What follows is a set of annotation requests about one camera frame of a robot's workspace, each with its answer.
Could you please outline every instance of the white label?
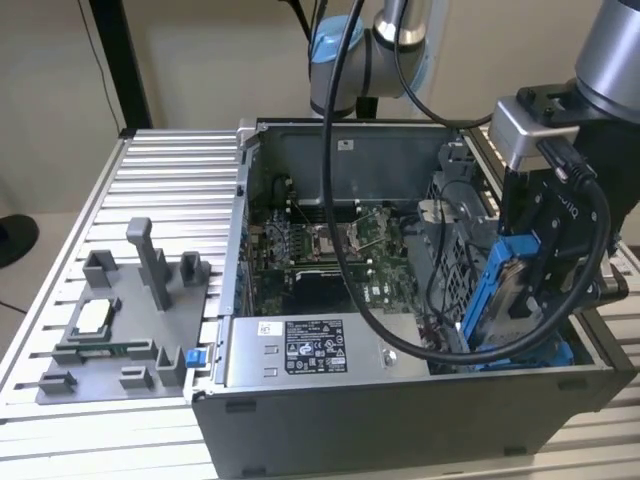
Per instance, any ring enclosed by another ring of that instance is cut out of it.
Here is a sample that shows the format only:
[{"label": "white label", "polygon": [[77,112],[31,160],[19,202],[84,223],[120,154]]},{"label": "white label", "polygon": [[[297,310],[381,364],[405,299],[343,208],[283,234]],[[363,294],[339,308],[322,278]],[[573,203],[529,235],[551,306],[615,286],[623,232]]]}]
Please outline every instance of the white label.
[{"label": "white label", "polygon": [[282,322],[258,322],[259,337],[281,337]]},{"label": "white label", "polygon": [[353,150],[353,140],[338,140],[338,151],[350,151]]}]

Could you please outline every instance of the small component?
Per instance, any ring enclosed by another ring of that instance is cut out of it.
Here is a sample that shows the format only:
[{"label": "small component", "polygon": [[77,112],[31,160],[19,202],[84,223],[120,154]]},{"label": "small component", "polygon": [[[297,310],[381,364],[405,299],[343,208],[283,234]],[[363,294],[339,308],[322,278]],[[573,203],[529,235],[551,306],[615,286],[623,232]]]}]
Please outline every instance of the small component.
[{"label": "small component", "polygon": [[455,209],[448,202],[438,202],[434,199],[422,200],[418,207],[422,212],[422,219],[427,223],[440,223],[440,209],[444,211],[445,223],[453,223],[458,219]]},{"label": "small component", "polygon": [[187,352],[187,368],[203,368],[207,366],[207,351],[192,348]]},{"label": "small component", "polygon": [[77,380],[70,372],[65,373],[43,373],[38,382],[38,386],[45,395],[59,395],[73,393]]},{"label": "small component", "polygon": [[153,379],[147,367],[122,367],[118,381],[125,390],[153,387]]},{"label": "small component", "polygon": [[97,333],[113,316],[113,307],[108,298],[91,300],[82,306],[76,328],[78,333]]}]

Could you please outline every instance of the black metal frame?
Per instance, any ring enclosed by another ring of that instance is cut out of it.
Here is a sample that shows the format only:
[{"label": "black metal frame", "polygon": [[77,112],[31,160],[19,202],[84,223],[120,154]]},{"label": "black metal frame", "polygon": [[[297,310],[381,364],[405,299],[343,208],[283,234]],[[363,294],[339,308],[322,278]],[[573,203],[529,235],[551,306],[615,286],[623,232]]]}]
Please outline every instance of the black metal frame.
[{"label": "black metal frame", "polygon": [[89,0],[128,128],[153,128],[122,0]]}]

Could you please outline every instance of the gray plastic bracket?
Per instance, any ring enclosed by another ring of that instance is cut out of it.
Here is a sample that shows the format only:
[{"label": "gray plastic bracket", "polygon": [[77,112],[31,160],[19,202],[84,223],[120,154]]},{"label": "gray plastic bracket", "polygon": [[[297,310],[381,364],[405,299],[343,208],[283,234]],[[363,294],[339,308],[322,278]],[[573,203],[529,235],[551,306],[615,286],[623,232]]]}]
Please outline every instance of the gray plastic bracket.
[{"label": "gray plastic bracket", "polygon": [[82,266],[82,272],[91,288],[109,288],[111,283],[107,272],[117,269],[110,250],[93,250]]},{"label": "gray plastic bracket", "polygon": [[53,347],[51,357],[60,366],[62,365],[82,365],[84,362],[77,350],[61,350],[58,345]]},{"label": "gray plastic bracket", "polygon": [[153,379],[147,367],[122,367],[118,381],[125,390],[130,388],[153,388]]},{"label": "gray plastic bracket", "polygon": [[76,379],[69,372],[43,373],[38,386],[46,395],[59,395],[73,393],[73,387],[76,383]]},{"label": "gray plastic bracket", "polygon": [[205,272],[198,252],[184,252],[180,257],[180,276],[185,287],[202,285]]},{"label": "gray plastic bracket", "polygon": [[127,354],[131,360],[154,360],[158,357],[158,347],[153,339],[132,340],[132,342],[147,342],[144,347],[129,347]]},{"label": "gray plastic bracket", "polygon": [[171,298],[167,291],[167,261],[164,253],[156,253],[151,241],[151,220],[134,217],[127,227],[127,240],[135,245],[140,257],[142,281],[149,286],[151,296],[158,310],[165,311],[171,306]]},{"label": "gray plastic bracket", "polygon": [[158,372],[158,375],[160,375],[162,385],[165,387],[184,385],[187,366],[185,364],[182,348],[178,347],[176,349],[173,361],[169,361],[167,351],[164,347],[160,348],[160,351],[158,352],[158,359],[156,360],[156,371]]}]

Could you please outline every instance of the circuit board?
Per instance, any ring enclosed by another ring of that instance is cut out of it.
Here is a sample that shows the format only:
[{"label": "circuit board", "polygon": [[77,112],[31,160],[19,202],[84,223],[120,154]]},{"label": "circuit board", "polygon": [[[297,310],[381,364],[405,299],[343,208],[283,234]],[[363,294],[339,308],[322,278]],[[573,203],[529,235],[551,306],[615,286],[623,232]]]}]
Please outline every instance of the circuit board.
[{"label": "circuit board", "polygon": [[[361,206],[357,212],[337,227],[362,298],[387,313],[418,313],[418,284],[393,209]],[[327,225],[306,220],[294,223],[285,210],[274,210],[261,225],[251,226],[257,315],[356,311]]]}]

